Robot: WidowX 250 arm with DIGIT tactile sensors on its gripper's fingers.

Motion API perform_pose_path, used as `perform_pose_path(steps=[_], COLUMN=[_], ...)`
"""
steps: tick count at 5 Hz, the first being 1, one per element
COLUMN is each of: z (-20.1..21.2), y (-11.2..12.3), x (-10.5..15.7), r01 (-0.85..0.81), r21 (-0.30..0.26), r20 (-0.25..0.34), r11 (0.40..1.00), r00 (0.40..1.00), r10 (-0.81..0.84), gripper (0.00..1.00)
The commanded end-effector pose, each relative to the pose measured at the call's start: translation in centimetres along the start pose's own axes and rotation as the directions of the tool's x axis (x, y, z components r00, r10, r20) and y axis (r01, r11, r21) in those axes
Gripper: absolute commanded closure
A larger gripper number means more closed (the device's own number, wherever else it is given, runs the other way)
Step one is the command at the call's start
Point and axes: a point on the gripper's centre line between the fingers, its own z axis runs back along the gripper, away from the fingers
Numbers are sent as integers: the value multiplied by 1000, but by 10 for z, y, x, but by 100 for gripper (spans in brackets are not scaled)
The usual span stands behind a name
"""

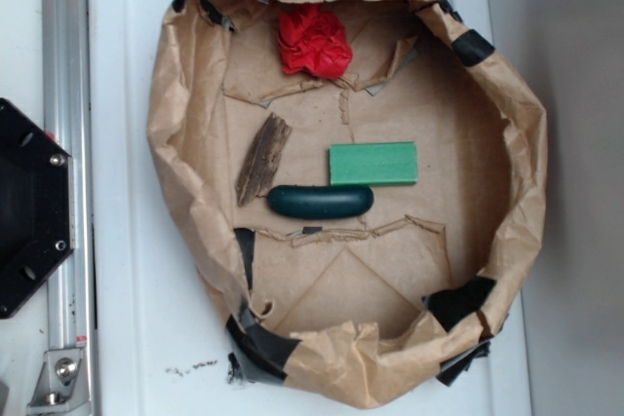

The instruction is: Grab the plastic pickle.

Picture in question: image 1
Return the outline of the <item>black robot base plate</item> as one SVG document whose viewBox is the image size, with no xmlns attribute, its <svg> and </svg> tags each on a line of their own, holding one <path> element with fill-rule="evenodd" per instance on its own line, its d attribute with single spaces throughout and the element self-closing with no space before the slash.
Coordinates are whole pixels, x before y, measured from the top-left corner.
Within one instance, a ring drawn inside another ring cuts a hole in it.
<svg viewBox="0 0 624 416">
<path fill-rule="evenodd" d="M 71 156 L 1 100 L 1 318 L 30 299 L 73 251 Z"/>
</svg>

